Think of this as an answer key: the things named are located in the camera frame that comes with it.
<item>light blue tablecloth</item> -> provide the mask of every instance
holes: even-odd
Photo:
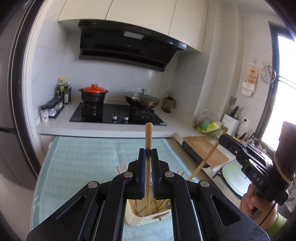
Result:
[[[32,227],[35,228],[88,182],[104,183],[125,170],[124,163],[134,161],[145,139],[56,137],[45,158],[35,188]],[[168,162],[173,172],[185,171],[181,159],[164,138],[155,138],[159,159]],[[124,224],[123,240],[173,240],[171,216],[161,222],[139,227]]]

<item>range hood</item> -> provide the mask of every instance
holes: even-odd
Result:
[[[104,60],[164,71],[176,51],[186,44],[132,24],[80,20],[79,59]]]

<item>red lid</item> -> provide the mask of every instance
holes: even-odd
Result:
[[[90,92],[90,93],[105,93],[106,92],[105,89],[98,87],[98,85],[91,85],[88,87],[84,87],[83,91]]]

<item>window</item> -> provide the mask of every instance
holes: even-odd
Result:
[[[258,127],[258,138],[272,150],[279,144],[284,121],[296,124],[296,43],[286,29],[271,26],[273,67],[277,78],[270,90]]]

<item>black window frame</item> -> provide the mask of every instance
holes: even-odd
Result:
[[[271,32],[271,41],[272,41],[272,66],[275,69],[277,75],[274,82],[272,82],[269,86],[269,91],[265,103],[265,107],[261,116],[261,119],[259,121],[258,127],[255,131],[254,136],[257,138],[257,143],[260,143],[263,148],[266,147],[267,153],[270,155],[273,155],[275,150],[273,150],[271,147],[269,147],[265,142],[261,140],[266,127],[268,125],[273,107],[274,102],[276,98],[278,83],[279,83],[279,41],[278,36],[286,37],[290,40],[293,40],[292,35],[290,34],[289,30],[285,27],[275,25],[273,23],[269,23],[269,28]]]

